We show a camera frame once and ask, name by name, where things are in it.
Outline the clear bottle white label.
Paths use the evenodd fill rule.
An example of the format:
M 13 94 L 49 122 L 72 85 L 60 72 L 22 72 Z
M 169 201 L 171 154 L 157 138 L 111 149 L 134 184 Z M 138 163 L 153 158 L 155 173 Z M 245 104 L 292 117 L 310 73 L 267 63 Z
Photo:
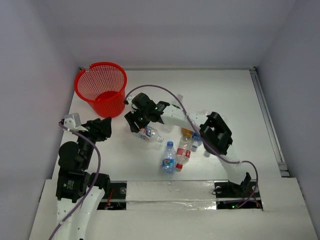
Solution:
M 162 143 L 164 141 L 164 138 L 160 135 L 159 131 L 149 125 L 140 129 L 140 131 L 137 133 L 137 136 L 140 139 L 150 143 Z

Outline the blue cap water bottle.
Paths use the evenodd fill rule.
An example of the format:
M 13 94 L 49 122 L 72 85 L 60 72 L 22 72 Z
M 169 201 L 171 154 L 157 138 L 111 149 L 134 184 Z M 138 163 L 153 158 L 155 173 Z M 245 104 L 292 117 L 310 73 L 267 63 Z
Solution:
M 168 174 L 172 174 L 176 167 L 176 151 L 174 143 L 168 141 L 161 160 L 161 169 Z

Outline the orange juice bottle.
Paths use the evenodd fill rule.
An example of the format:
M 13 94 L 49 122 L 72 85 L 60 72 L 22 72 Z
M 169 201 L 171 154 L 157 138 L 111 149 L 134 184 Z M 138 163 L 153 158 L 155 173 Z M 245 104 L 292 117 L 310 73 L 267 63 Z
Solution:
M 184 136 L 184 137 L 188 137 L 188 138 L 191 138 L 192 137 L 192 135 L 193 135 L 193 131 L 192 130 L 189 130 L 189 129 L 186 129 L 186 128 L 181 128 L 181 134 L 182 134 L 182 136 Z

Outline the red label clear bottle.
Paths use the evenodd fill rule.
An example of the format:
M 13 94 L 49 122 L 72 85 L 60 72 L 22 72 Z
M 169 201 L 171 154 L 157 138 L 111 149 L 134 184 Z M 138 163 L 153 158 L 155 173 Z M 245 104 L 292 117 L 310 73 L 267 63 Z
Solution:
M 179 172 L 183 166 L 189 161 L 191 155 L 192 136 L 190 134 L 183 135 L 180 139 L 176 150 L 175 168 Z

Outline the blue label white-cap bottle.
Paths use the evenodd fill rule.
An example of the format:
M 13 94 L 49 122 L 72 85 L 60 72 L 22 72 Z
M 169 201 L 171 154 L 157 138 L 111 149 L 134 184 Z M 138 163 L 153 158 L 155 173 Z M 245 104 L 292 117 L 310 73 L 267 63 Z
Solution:
M 193 152 L 196 152 L 197 149 L 202 145 L 202 140 L 195 132 L 193 132 L 191 136 L 191 141 L 191 150 Z

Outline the clear unlabelled bottle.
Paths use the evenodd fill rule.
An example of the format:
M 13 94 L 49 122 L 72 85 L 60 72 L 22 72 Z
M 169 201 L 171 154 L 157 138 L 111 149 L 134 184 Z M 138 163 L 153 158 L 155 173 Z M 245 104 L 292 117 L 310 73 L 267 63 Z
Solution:
M 208 115 L 210 114 L 210 111 L 207 110 L 207 109 L 203 109 L 203 110 L 199 111 L 198 113 L 201 114 L 201 115 L 204 115 L 204 116 L 208 116 Z M 203 145 L 203 147 L 204 147 L 204 156 L 205 156 L 206 158 L 209 158 L 211 154 L 210 154 L 210 152 L 206 149 L 206 144 L 205 144 L 204 141 L 202 141 L 202 145 Z

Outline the green label clear bottle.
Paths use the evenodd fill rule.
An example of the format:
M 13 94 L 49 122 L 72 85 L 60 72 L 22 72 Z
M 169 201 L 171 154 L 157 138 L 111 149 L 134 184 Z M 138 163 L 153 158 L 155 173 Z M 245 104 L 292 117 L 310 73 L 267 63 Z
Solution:
M 177 94 L 176 97 L 181 101 L 183 102 L 183 98 L 184 96 L 181 95 L 181 94 Z M 181 109 L 181 105 L 179 104 L 179 102 L 174 98 L 173 100 L 169 101 L 170 105 L 171 106 L 174 106 L 175 108 L 177 109 Z M 172 124 L 165 124 L 165 125 L 162 125 L 161 126 L 161 130 L 165 133 L 171 133 L 173 131 L 173 129 L 175 128 L 174 125 Z

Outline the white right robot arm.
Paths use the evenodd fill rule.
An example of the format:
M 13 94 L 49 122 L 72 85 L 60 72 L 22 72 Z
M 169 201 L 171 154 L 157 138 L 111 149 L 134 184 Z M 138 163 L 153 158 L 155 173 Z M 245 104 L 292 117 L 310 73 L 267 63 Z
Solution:
M 124 104 L 132 108 L 125 115 L 132 132 L 137 133 L 150 122 L 191 130 L 201 138 L 205 150 L 219 159 L 235 196 L 245 195 L 248 191 L 253 193 L 257 189 L 257 184 L 250 186 L 249 172 L 241 169 L 241 164 L 247 162 L 237 157 L 232 146 L 232 131 L 217 112 L 207 115 L 187 113 L 183 106 L 176 107 L 165 101 L 155 103 L 144 93 L 127 95 Z

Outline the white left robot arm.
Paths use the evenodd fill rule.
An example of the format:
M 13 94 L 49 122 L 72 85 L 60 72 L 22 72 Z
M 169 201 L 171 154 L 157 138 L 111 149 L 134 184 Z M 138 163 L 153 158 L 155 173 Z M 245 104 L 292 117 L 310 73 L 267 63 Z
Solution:
M 77 136 L 58 150 L 56 224 L 51 240 L 86 240 L 102 198 L 111 191 L 109 175 L 101 173 L 102 157 L 96 146 L 111 137 L 112 119 L 89 120 L 82 124 L 77 113 L 59 122 L 64 131 Z

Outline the red mesh plastic basket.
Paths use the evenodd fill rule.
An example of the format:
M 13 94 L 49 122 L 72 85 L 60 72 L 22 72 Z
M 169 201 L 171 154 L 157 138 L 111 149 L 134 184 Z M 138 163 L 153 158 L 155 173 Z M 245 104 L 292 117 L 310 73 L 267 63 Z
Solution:
M 96 62 L 82 68 L 74 81 L 77 96 L 100 117 L 117 117 L 125 108 L 127 74 L 118 64 Z

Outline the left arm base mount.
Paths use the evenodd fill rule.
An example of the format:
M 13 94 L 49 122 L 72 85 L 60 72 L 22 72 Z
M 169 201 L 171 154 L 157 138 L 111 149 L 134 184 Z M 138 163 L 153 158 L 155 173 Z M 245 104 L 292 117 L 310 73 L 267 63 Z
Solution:
M 112 181 L 110 184 L 110 191 L 106 193 L 97 210 L 121 211 L 127 209 L 127 182 L 126 181 Z

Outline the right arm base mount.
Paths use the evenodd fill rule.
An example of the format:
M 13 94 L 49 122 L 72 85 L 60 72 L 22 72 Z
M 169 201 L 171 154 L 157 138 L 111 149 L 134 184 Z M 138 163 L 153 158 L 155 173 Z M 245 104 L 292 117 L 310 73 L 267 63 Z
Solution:
M 211 192 L 216 198 L 218 210 L 239 209 L 263 209 L 259 188 L 256 182 L 251 181 L 246 190 L 240 186 L 228 182 L 215 182 L 214 190 Z

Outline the aluminium rail right edge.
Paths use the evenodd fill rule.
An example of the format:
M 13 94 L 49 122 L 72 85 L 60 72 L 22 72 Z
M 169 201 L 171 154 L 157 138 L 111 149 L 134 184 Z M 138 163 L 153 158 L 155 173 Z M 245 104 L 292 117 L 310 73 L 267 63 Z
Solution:
M 270 143 L 274 152 L 274 156 L 279 168 L 279 172 L 282 178 L 290 178 L 290 172 L 289 169 L 287 167 L 287 164 L 285 162 L 285 158 L 283 156 L 282 153 L 282 149 L 280 146 L 280 142 L 278 140 L 275 128 L 274 128 L 274 124 L 267 106 L 267 102 L 262 90 L 262 86 L 259 80 L 259 76 L 258 76 L 258 72 L 257 69 L 251 68 L 249 70 L 250 76 L 251 76 L 251 80 L 255 89 L 255 93 L 259 102 L 259 106 L 262 112 L 262 116 L 264 119 L 264 123 L 266 126 L 266 130 L 270 139 Z

